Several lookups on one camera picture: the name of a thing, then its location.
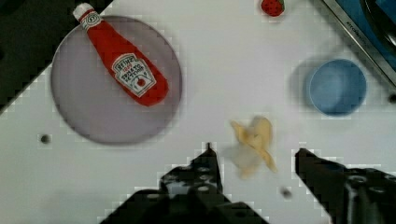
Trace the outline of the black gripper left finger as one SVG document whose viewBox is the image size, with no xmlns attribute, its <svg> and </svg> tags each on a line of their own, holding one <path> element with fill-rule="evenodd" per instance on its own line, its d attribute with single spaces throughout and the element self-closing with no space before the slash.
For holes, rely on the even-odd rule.
<svg viewBox="0 0 396 224">
<path fill-rule="evenodd" d="M 217 153 L 206 144 L 188 165 L 163 175 L 157 189 L 135 192 L 100 224 L 269 224 L 222 190 Z"/>
</svg>

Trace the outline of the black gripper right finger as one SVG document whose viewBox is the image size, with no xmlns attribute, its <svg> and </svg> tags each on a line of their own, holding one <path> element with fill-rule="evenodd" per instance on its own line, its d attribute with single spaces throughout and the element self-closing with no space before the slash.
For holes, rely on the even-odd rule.
<svg viewBox="0 0 396 224">
<path fill-rule="evenodd" d="M 396 179 L 374 168 L 347 168 L 301 148 L 295 173 L 332 224 L 396 224 Z"/>
</svg>

